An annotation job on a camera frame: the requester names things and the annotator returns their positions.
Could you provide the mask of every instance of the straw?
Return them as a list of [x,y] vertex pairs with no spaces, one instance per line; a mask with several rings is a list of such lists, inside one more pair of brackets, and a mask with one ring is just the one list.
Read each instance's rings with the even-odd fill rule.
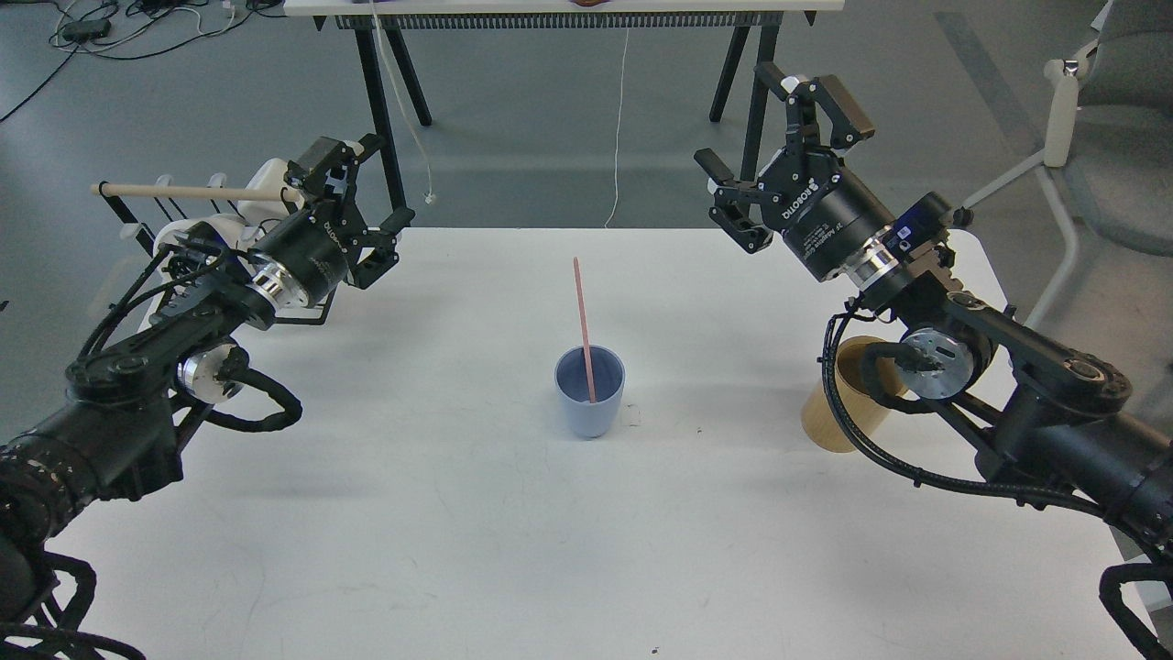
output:
[[583,302],[583,274],[578,270],[578,257],[575,257],[575,288],[578,290],[578,322],[583,326],[583,359],[586,361],[586,394],[591,403],[598,403],[595,397],[595,370],[590,366],[590,340],[586,338],[586,305]]

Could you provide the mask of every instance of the white table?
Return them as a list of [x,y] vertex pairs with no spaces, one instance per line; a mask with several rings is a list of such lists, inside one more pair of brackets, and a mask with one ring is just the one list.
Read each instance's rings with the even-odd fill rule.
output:
[[[407,94],[422,125],[432,124],[432,111],[402,29],[502,29],[502,28],[621,28],[621,27],[733,27],[733,36],[721,66],[720,79],[708,118],[719,122],[725,111],[737,67],[745,50],[750,27],[761,26],[754,63],[773,61],[779,25],[785,12],[804,11],[814,21],[819,11],[840,11],[845,0],[610,0],[594,7],[581,7],[569,0],[285,0],[284,11],[291,16],[313,16],[318,29],[326,16],[334,16],[338,27],[353,29],[359,62],[367,89],[367,101],[375,132],[392,143],[380,151],[387,192],[393,207],[405,205],[404,183],[395,155],[382,73],[372,35],[379,23],[394,53]],[[766,113],[766,86],[754,80],[750,96],[746,143],[740,177],[752,179],[758,171],[758,151]]]
[[[957,274],[1001,305],[955,234]],[[1101,523],[916,490],[805,438],[842,278],[717,229],[409,229],[400,252],[325,326],[237,334],[301,422],[205,427],[184,482],[48,544],[99,573],[83,630],[155,660],[1134,656],[1097,599],[1119,563]],[[579,340],[574,256],[628,368],[592,442],[552,386]],[[849,334],[877,329],[897,333]],[[981,386],[1004,399],[995,363]],[[876,440],[975,475],[934,420]]]

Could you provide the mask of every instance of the plastic cup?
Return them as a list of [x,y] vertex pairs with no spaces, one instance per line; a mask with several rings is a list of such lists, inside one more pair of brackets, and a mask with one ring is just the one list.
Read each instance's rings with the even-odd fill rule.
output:
[[619,413],[623,383],[626,381],[623,361],[610,349],[592,346],[590,360],[597,403],[590,403],[586,390],[586,363],[582,347],[563,354],[554,368],[554,385],[558,390],[567,424],[575,435],[583,438],[597,438],[611,428]]

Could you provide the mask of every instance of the gray floor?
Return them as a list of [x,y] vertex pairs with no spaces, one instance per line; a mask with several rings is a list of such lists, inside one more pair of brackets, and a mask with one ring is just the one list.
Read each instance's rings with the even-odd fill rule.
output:
[[[1094,36],[1089,22],[1101,5],[848,0],[845,12],[821,14],[814,27],[788,18],[777,61],[787,72],[835,73],[845,81],[879,128],[848,163],[893,210],[930,189],[960,202],[1038,148],[1050,103],[1042,66]],[[204,15],[205,30],[223,25],[218,6]],[[63,57],[46,45],[55,20],[52,5],[0,5],[0,110]],[[194,34],[194,23],[192,15],[170,16],[111,54],[169,46]],[[128,25],[118,19],[122,32],[114,36]],[[710,197],[691,154],[712,147],[737,161],[747,110],[744,66],[726,120],[706,117],[728,35],[630,32],[611,226],[708,225]],[[423,161],[402,117],[392,117],[416,224],[602,226],[613,203],[625,36],[407,33],[436,117],[420,130],[434,169],[433,205],[422,202]],[[780,116],[772,108],[764,152],[781,142]],[[69,62],[0,124],[0,301],[7,300],[0,311],[0,437],[61,404],[61,369],[144,263],[137,245],[118,239],[115,218],[87,192],[90,183],[152,182],[170,172],[177,183],[202,184],[225,171],[230,183],[243,184],[271,155],[297,156],[318,135],[351,138],[368,130],[353,34],[332,23],[316,33],[308,19],[253,16],[164,56],[115,62],[79,55]],[[361,181],[368,220],[382,217],[387,200],[377,162]],[[158,226],[150,205],[136,209]],[[1037,185],[1024,178],[978,210],[975,232],[1008,295],[1029,308],[1062,254]],[[1121,367],[1138,383],[1138,411],[1171,431],[1166,367],[1173,346],[1161,326],[1173,308],[1173,272],[1167,261],[1094,240],[1085,253],[1080,285],[1046,329]],[[412,258],[409,245],[402,256]]]

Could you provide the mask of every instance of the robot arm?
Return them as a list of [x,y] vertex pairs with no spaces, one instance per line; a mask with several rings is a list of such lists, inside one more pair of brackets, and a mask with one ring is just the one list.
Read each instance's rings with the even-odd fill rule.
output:
[[[0,448],[0,621],[20,624],[53,603],[55,571],[80,577],[79,594],[91,597],[88,565],[45,552],[45,542],[96,499],[137,501],[182,479],[181,453],[201,424],[256,433],[298,421],[297,399],[250,369],[231,335],[243,324],[266,329],[279,309],[312,306],[341,281],[365,288],[398,263],[398,234],[414,212],[401,207],[368,226],[354,203],[359,165],[380,144],[374,135],[357,147],[319,138],[285,175],[305,205],[248,252],[232,250],[208,223],[160,247],[67,368],[69,402]],[[168,258],[172,272],[185,274],[131,299]],[[104,347],[118,320],[160,292],[169,297],[151,325]],[[213,410],[243,386],[282,411],[242,421]],[[76,631],[84,607],[66,607],[57,627]],[[0,654],[6,649],[0,641]]]
[[[834,76],[786,77],[777,66],[755,73],[786,104],[786,145],[755,181],[738,181],[708,149],[696,159],[712,183],[710,217],[747,252],[774,232],[819,280],[846,273],[860,288],[846,313],[828,324],[823,388],[853,445],[883,468],[956,492],[1015,499],[1038,509],[1064,506],[1090,513],[1133,538],[1152,566],[1105,572],[1100,598],[1130,641],[1146,656],[1168,658],[1155,638],[1120,601],[1119,585],[1135,580],[1173,584],[1173,451],[1169,438],[1121,413],[1132,393],[1111,365],[1072,351],[964,291],[950,267],[948,230],[967,225],[969,211],[950,211],[938,195],[922,197],[893,216],[836,155],[874,129]],[[816,117],[833,125],[822,144]],[[750,217],[760,207],[761,220]],[[857,312],[870,309],[870,318]],[[839,400],[834,360],[852,318],[890,312],[907,327],[899,343],[876,345],[863,356],[861,376],[881,406],[907,414],[936,414],[976,451],[983,482],[956,479],[910,465],[870,442]],[[995,349],[1010,354],[1017,387],[1004,410],[977,400],[969,388]],[[916,400],[884,394],[876,361],[891,359]],[[1076,492],[1086,497],[1077,496]]]

